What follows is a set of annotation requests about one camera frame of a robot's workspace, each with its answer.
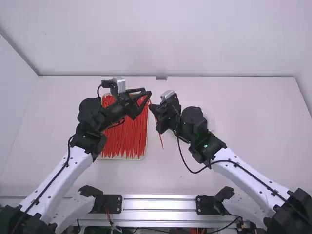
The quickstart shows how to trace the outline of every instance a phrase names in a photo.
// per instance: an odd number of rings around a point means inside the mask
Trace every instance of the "black mounting bracket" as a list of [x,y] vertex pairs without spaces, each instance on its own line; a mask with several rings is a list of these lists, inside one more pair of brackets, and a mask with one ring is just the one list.
[[214,207],[214,196],[198,195],[196,197],[196,213],[198,215],[219,215]]
[[120,214],[122,211],[122,200],[121,195],[102,195],[98,198],[90,213],[106,214],[108,210],[110,214]]

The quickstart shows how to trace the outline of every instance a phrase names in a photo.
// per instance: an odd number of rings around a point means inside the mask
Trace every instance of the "red bristle board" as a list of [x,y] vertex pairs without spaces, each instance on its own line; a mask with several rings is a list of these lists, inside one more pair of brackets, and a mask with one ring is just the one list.
[[[111,94],[102,97],[103,107],[115,102]],[[125,122],[111,129],[106,129],[104,134],[107,142],[98,159],[126,159],[140,160],[145,158],[147,147],[147,127],[148,127],[148,103],[143,112],[135,120],[125,117]]]

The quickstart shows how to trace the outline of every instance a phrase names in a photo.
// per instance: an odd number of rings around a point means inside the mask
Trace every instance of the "white wall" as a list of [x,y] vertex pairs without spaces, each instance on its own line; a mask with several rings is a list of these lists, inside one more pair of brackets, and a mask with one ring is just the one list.
[[293,75],[312,110],[310,0],[2,0],[44,75]]
[[37,74],[0,35],[0,175],[37,78]]

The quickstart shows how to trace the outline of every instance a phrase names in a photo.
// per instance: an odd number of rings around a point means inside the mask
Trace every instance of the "white table surface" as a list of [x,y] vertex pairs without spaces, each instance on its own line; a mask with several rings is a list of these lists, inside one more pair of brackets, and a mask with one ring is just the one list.
[[[51,172],[66,153],[80,102],[96,96],[101,79],[39,79],[0,177],[1,196],[28,195]],[[126,86],[151,90],[152,103],[159,103],[161,93],[174,89],[182,108],[200,106],[213,119],[216,135],[243,160],[275,182],[312,194],[312,120],[294,78],[169,77],[156,81],[154,77],[128,77]],[[155,126],[151,116],[145,159],[97,160],[68,195],[85,184],[109,194],[183,195],[214,195],[226,185],[234,186],[209,169],[189,173],[176,138],[164,133],[162,149]],[[201,168],[188,145],[181,145],[187,164],[193,170]]]

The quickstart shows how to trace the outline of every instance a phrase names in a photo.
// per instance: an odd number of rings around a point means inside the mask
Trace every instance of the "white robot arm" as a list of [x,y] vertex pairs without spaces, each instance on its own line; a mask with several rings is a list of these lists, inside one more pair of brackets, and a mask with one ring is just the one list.
[[189,106],[181,111],[177,94],[168,90],[161,95],[160,104],[151,104],[156,130],[162,134],[172,130],[179,141],[190,144],[189,151],[198,163],[205,167],[193,172],[185,163],[181,149],[182,160],[191,173],[199,173],[210,168],[236,184],[250,199],[241,201],[234,195],[233,189],[221,191],[225,193],[218,197],[217,209],[232,215],[246,218],[268,234],[305,234],[312,233],[312,199],[302,189],[294,193],[288,188],[266,178],[257,170],[241,160],[227,145],[207,129],[207,120],[200,107]]
[[[110,88],[115,102],[102,107],[98,90]],[[106,136],[102,133],[122,123],[125,116],[136,119],[152,95],[144,88],[125,89],[123,78],[102,80],[97,89],[97,98],[87,98],[79,106],[76,133],[68,140],[68,152],[50,175],[19,206],[5,206],[0,211],[1,234],[60,234],[74,220],[89,213],[97,197],[103,195],[90,186],[82,187],[67,203],[60,201],[103,150]],[[138,100],[145,97],[139,105]]]

